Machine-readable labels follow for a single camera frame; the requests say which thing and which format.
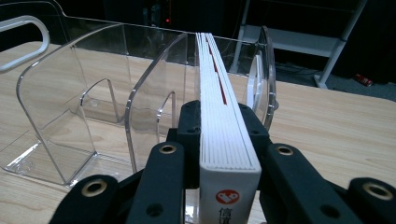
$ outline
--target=wooden table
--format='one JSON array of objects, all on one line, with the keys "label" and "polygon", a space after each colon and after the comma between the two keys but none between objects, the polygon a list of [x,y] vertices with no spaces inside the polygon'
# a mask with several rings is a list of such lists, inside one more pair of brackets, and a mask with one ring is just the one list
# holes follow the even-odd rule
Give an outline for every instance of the wooden table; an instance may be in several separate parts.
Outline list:
[{"label": "wooden table", "polygon": [[[22,50],[0,53],[0,61],[5,53]],[[20,74],[29,63],[10,72]],[[363,176],[396,187],[396,103],[284,82],[276,83],[276,93],[279,109],[270,129],[273,142],[299,148],[324,178],[341,187]],[[68,192],[66,187],[3,170],[0,179],[4,223],[48,223]],[[262,222],[256,198],[249,223]]]}]

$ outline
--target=red logo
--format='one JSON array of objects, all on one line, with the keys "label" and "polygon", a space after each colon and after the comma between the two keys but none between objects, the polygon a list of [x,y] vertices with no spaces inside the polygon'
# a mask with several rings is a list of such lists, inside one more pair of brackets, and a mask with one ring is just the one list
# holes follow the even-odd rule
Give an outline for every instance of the red logo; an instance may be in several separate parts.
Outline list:
[{"label": "red logo", "polygon": [[233,189],[224,189],[216,194],[216,200],[224,204],[236,203],[239,200],[239,193]]}]

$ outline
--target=clear acrylic organizer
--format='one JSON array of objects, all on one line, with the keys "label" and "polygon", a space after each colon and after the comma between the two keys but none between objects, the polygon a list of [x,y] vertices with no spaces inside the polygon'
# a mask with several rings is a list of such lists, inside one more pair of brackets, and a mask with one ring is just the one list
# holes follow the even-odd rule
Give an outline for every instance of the clear acrylic organizer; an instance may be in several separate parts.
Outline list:
[{"label": "clear acrylic organizer", "polygon": [[[50,38],[26,70],[0,72],[0,166],[8,172],[68,187],[96,174],[121,181],[144,169],[152,147],[177,127],[181,106],[199,99],[195,34],[71,18],[51,1],[6,2],[2,10],[0,21],[37,18]],[[226,69],[237,67],[229,75],[238,102],[268,130],[276,82],[266,28],[257,43],[215,40]],[[197,197],[188,191],[187,222],[196,221]]]}]

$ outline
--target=table surface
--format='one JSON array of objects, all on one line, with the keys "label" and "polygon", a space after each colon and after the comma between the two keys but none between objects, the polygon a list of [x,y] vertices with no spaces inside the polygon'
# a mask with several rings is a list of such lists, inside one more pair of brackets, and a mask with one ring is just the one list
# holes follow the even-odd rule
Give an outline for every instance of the table surface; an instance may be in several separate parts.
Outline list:
[{"label": "table surface", "polygon": [[[0,61],[26,47],[0,52]],[[9,73],[19,75],[30,63]],[[396,187],[396,103],[284,82],[276,83],[276,99],[279,109],[270,129],[274,143],[297,147],[325,179],[343,188],[352,178],[364,176]],[[48,223],[69,191],[4,170],[0,179],[0,222],[4,223]],[[249,223],[262,222],[256,198]]]}]

